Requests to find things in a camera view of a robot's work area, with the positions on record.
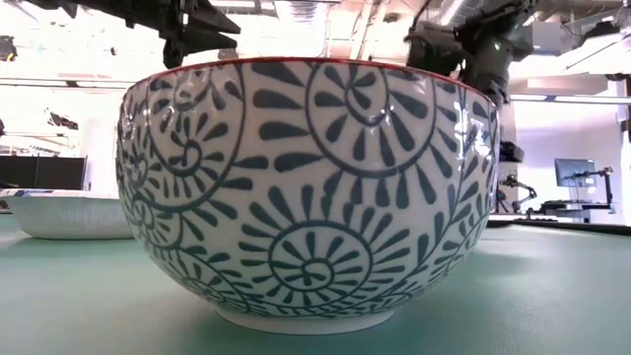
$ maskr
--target white bowl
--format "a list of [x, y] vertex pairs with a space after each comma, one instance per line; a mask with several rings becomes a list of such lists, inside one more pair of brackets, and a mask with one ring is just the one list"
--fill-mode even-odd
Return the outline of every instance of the white bowl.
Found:
[[211, 63], [129, 89], [117, 179], [134, 236], [226, 320], [343, 332], [387, 320], [473, 247], [498, 127], [484, 96], [425, 72]]
[[2, 189], [20, 228], [34, 238], [132, 239], [117, 195], [75, 190]]

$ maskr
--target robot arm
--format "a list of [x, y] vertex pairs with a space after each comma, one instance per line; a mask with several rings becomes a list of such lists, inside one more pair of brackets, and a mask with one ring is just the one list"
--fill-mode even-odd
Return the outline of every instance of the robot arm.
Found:
[[513, 212], [514, 213], [520, 213], [522, 210], [522, 204], [524, 204], [524, 202], [526, 201], [530, 201], [532, 199], [535, 199], [537, 197], [536, 191], [534, 190], [534, 188], [526, 185], [525, 183], [519, 182], [517, 180], [517, 177], [514, 175], [509, 175], [506, 177], [505, 180], [501, 180], [500, 184], [502, 184], [503, 186], [508, 186], [508, 187], [513, 187], [513, 188], [523, 188], [526, 189], [528, 191], [528, 196], [525, 198], [522, 198], [519, 201], [515, 201], [513, 202], [511, 205], [513, 207]]
[[509, 65], [532, 53], [516, 34], [534, 14], [538, 0], [510, 0], [482, 10], [458, 27], [420, 21], [410, 29], [407, 66], [458, 79], [500, 108], [508, 102]]
[[83, 5], [135, 24], [157, 30], [166, 40], [164, 63], [169, 69], [183, 58], [205, 50], [235, 48], [237, 42], [220, 33], [238, 34], [239, 26], [208, 0], [27, 0], [44, 10], [62, 8], [70, 17]]

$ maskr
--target bowl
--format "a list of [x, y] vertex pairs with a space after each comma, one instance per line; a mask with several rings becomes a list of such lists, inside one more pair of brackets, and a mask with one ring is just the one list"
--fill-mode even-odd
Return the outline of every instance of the bowl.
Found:
[[132, 239], [118, 196], [79, 190], [0, 189], [20, 228], [50, 240]]
[[178, 68], [123, 99], [133, 235], [224, 319], [366, 328], [443, 280], [494, 195], [497, 110], [431, 73], [259, 58]]

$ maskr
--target teal tabletop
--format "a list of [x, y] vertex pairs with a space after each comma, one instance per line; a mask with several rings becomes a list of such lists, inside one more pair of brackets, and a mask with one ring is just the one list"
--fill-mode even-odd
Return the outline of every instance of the teal tabletop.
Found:
[[232, 325], [134, 241], [28, 238], [0, 215], [1, 355], [631, 354], [631, 238], [487, 230], [388, 322], [329, 336]]

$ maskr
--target green table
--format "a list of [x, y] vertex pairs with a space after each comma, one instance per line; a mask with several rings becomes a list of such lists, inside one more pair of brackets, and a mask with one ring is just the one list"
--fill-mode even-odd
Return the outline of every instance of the green table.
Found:
[[355, 333], [220, 319], [134, 241], [28, 239], [0, 216], [1, 355], [631, 354], [631, 239], [487, 230], [435, 290]]

